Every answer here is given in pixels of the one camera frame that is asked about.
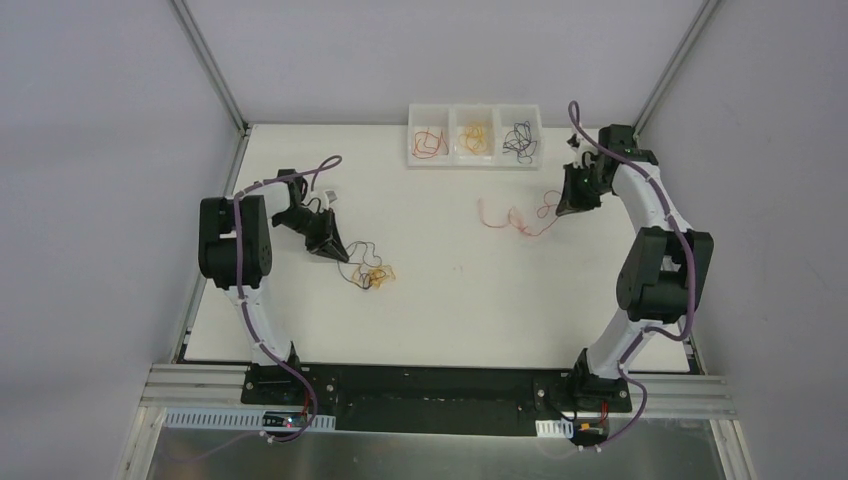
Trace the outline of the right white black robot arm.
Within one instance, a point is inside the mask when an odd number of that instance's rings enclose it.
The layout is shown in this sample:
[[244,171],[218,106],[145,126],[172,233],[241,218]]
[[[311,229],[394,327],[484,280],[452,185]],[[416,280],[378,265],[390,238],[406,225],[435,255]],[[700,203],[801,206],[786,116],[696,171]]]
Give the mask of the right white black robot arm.
[[635,237],[616,280],[618,310],[581,351],[559,395],[580,410],[627,411],[625,375],[648,341],[690,336],[714,239],[682,219],[662,184],[658,160],[637,146],[632,127],[609,125],[596,138],[576,127],[568,145],[575,159],[564,167],[557,216],[597,209],[612,194],[624,204]]

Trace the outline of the white three-compartment tray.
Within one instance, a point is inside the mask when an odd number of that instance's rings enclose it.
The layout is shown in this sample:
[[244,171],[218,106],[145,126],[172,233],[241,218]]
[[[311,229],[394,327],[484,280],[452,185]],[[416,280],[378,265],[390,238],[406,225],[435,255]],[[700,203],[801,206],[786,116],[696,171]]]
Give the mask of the white three-compartment tray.
[[545,151],[533,104],[411,104],[406,163],[411,168],[539,170]]

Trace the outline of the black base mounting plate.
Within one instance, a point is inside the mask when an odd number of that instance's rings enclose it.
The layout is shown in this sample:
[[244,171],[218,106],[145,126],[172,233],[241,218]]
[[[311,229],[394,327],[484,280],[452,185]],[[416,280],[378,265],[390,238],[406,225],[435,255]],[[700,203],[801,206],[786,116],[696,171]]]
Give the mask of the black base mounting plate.
[[629,413],[623,380],[557,369],[304,363],[247,368],[248,405],[316,407],[342,431],[531,436],[542,420]]

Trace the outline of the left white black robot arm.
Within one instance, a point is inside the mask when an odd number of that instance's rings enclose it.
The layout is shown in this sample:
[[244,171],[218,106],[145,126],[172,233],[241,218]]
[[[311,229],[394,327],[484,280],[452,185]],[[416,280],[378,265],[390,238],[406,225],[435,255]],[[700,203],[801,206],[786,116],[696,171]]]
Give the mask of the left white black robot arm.
[[199,204],[198,265],[201,275],[224,292],[249,340],[252,365],[269,367],[266,389],[281,404],[312,397],[314,387],[299,365],[294,340],[277,318],[272,301],[271,229],[283,226],[303,237],[307,253],[346,263],[349,254],[328,198],[313,210],[304,172],[281,169],[231,197]]

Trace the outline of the aluminium frame rail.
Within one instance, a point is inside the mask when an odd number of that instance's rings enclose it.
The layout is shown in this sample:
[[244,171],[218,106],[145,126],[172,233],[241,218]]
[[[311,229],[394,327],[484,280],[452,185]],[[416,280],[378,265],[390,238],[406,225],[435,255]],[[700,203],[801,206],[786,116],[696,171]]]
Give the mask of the aluminium frame rail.
[[[245,365],[155,364],[143,388],[142,407],[241,406]],[[736,420],[738,411],[721,376],[635,374],[648,391],[646,418]]]

